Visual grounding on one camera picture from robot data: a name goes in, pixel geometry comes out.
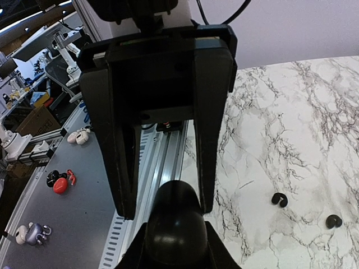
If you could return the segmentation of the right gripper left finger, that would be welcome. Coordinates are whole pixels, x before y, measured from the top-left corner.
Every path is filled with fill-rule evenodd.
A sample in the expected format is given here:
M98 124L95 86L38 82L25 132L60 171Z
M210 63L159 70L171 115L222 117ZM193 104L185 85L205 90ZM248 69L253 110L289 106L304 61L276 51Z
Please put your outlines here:
M139 269L144 257L145 233L148 223L143 223L132 243L115 269Z

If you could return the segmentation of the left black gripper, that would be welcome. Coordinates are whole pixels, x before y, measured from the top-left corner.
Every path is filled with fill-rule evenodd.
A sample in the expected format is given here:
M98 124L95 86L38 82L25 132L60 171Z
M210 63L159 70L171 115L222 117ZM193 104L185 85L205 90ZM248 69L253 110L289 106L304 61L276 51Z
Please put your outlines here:
M221 120L237 37L228 25L165 29L85 46L80 88L93 123Z

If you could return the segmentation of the black earbud charging case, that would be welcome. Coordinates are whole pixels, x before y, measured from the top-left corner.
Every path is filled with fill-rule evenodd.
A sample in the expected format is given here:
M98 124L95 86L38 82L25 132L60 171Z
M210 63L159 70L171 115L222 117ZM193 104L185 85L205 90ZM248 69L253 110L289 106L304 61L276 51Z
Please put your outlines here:
M146 254L162 266L193 267L208 250L199 200L186 182L172 180L157 191L145 232Z

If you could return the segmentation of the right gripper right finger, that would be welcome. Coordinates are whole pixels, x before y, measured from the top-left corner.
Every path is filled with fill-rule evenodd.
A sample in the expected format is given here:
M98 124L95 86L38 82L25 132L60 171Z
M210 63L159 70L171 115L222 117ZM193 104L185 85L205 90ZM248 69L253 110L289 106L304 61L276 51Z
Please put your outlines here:
M208 239L207 268L241 269L226 249L211 223L206 221L205 225Z

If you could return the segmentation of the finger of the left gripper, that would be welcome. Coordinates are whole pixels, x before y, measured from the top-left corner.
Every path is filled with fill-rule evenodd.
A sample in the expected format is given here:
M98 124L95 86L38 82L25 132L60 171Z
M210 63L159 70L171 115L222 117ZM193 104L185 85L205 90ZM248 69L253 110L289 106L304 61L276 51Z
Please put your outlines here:
M139 177L140 121L108 69L90 69L80 88L99 142L117 213L134 219Z
M234 86L234 60L228 50L195 53L194 127L199 196L203 213L213 209L219 132L228 93Z

